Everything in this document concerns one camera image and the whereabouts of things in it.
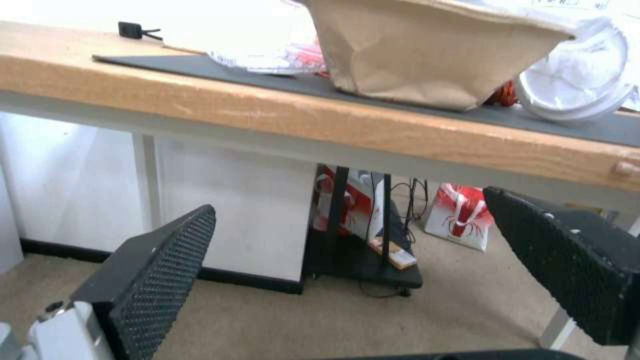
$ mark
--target black desk mat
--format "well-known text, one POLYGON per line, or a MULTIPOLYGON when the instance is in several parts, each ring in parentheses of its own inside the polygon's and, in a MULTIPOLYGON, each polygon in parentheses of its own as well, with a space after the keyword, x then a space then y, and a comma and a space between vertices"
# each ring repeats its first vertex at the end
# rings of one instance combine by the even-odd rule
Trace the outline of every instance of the black desk mat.
POLYGON ((640 147, 640 118, 612 113, 595 122, 557 124, 537 119, 520 107, 481 106, 458 113, 424 106, 399 104, 391 101, 370 99, 336 90, 329 79, 318 76, 271 76, 230 69, 216 63, 206 55, 177 56, 94 56, 97 61, 138 67, 142 69, 171 72, 197 78, 214 79, 244 85, 253 85, 273 90, 326 97, 361 104, 382 106, 414 113, 449 117, 459 120, 481 122, 515 129, 536 131, 554 135, 595 140, 640 147))

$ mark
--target wooden desk edge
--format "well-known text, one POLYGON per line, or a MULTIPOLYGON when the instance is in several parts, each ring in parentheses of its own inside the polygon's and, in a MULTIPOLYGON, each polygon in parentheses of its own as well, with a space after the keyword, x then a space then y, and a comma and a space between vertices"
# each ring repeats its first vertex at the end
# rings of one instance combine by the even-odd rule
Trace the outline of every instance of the wooden desk edge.
MULTIPOLYGON (((55 31, 46 33, 56 35, 55 31)), ((91 36, 97 35, 87 32, 83 38, 91 36)), ((105 35, 100 36, 104 42, 105 35)), ((114 37, 108 41, 117 42, 114 37)), ((94 51, 109 51, 85 47, 86 59, 70 61, 63 54, 49 60, 34 59, 26 45, 24 50, 8 51, 11 55, 0 49, 0 73, 7 74, 0 77, 0 88, 640 192, 640 179, 611 172, 620 161, 639 164, 639 148, 94 63, 94 51)))

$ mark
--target desk drawer handle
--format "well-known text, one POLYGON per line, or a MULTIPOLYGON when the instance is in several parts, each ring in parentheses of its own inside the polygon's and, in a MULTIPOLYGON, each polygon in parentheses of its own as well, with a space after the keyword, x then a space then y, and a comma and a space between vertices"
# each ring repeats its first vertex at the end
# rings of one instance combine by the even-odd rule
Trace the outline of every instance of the desk drawer handle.
POLYGON ((622 176, 640 176, 640 166, 620 161, 613 168, 613 172, 622 176))

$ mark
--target beige carpet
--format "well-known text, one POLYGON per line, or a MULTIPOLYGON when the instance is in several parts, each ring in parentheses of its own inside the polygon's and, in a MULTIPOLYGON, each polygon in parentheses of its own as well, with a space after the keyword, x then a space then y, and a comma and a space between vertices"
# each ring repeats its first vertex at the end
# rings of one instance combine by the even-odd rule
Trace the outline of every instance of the beige carpet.
MULTIPOLYGON (((354 281, 321 277, 303 295, 197 281, 156 359, 297 359, 531 348, 557 304, 495 235, 485 254, 417 235, 424 286, 410 298, 366 297, 354 281)), ((0 321, 21 341, 35 316, 98 265, 30 255, 0 276, 0 321)), ((369 288, 380 292, 386 289, 369 288)), ((564 346, 622 359, 576 330, 564 346)))

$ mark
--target black metal stand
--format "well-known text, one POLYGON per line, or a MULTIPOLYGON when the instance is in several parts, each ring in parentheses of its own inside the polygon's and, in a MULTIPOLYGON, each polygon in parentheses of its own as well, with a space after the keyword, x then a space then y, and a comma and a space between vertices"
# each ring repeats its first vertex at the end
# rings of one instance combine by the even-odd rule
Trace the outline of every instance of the black metal stand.
POLYGON ((420 288, 422 276, 417 265, 400 271, 388 261, 391 241, 411 252, 411 244, 403 231, 398 210, 391 201, 391 175, 384 175, 382 257, 373 251, 366 241, 357 236, 338 236, 348 175, 348 168, 337 167, 333 179, 327 230, 310 229, 308 232, 303 265, 304 275, 314 277, 331 275, 397 286, 402 289, 420 288))

